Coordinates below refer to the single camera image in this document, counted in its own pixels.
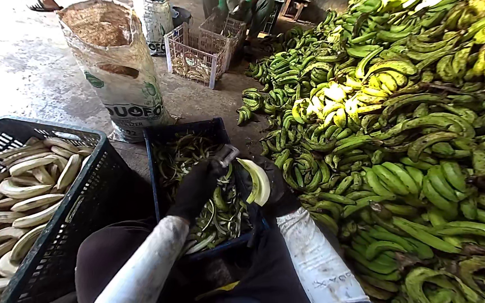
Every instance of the sack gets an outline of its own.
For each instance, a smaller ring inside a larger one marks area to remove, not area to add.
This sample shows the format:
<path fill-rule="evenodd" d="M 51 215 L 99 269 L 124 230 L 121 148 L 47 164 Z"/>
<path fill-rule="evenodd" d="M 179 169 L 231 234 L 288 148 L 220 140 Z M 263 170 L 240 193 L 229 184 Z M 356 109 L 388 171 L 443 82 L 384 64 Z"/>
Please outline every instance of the sack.
<path fill-rule="evenodd" d="M 142 30 L 151 54 L 164 55 L 164 35 L 173 30 L 170 3 L 166 0 L 137 0 L 134 9 L 142 21 Z"/>
<path fill-rule="evenodd" d="M 134 11 L 90 0 L 72 4 L 58 16 L 78 65 L 124 141 L 143 141 L 143 127 L 174 123 Z"/>

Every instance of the white sleeve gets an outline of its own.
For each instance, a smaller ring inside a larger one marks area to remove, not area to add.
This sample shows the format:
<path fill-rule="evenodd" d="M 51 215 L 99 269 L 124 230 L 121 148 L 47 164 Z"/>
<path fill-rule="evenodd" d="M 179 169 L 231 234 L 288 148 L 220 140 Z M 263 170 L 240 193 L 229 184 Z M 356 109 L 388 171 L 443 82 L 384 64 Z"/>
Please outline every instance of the white sleeve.
<path fill-rule="evenodd" d="M 188 232 L 188 224 L 180 217 L 160 220 L 95 303 L 156 302 Z"/>
<path fill-rule="evenodd" d="M 370 301 L 308 211 L 299 208 L 276 222 L 310 302 Z"/>

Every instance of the sandal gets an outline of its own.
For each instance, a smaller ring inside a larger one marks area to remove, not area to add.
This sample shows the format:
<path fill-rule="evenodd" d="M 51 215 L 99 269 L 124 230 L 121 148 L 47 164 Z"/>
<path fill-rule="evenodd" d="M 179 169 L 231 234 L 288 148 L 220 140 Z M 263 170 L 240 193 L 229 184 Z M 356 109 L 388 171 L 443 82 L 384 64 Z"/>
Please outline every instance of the sandal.
<path fill-rule="evenodd" d="M 32 11 L 40 11 L 40 12 L 52 12 L 52 11 L 58 11 L 63 9 L 62 6 L 59 6 L 57 8 L 47 8 L 44 6 L 44 3 L 42 3 L 40 0 L 37 0 L 37 2 L 39 4 L 28 6 L 28 9 Z"/>

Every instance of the bucket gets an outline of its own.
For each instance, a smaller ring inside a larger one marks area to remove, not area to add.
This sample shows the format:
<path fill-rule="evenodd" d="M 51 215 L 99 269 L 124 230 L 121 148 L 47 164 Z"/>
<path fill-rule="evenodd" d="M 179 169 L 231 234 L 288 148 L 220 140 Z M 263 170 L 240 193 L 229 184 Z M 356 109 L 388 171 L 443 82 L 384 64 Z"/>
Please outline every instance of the bucket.
<path fill-rule="evenodd" d="M 192 14 L 189 11 L 187 11 L 186 9 L 180 8 L 178 6 L 174 6 L 173 9 L 179 12 L 179 15 L 177 17 L 172 18 L 173 28 L 176 28 L 185 22 L 190 24 L 190 19 L 192 18 Z"/>

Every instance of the crate handle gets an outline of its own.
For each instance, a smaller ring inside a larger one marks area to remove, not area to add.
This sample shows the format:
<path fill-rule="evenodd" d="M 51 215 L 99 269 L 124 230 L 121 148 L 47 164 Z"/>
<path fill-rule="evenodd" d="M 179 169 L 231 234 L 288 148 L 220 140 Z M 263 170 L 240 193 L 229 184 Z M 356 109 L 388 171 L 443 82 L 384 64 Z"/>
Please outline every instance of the crate handle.
<path fill-rule="evenodd" d="M 139 70 L 128 66 L 122 66 L 118 64 L 99 64 L 98 67 L 108 73 L 126 75 L 134 79 L 139 76 Z"/>
<path fill-rule="evenodd" d="M 61 137 L 63 139 L 82 141 L 82 139 L 80 137 L 78 137 L 77 135 L 74 135 L 74 134 L 62 133 L 62 132 L 56 132 L 56 131 L 54 131 L 53 134 L 56 135 L 57 137 Z"/>

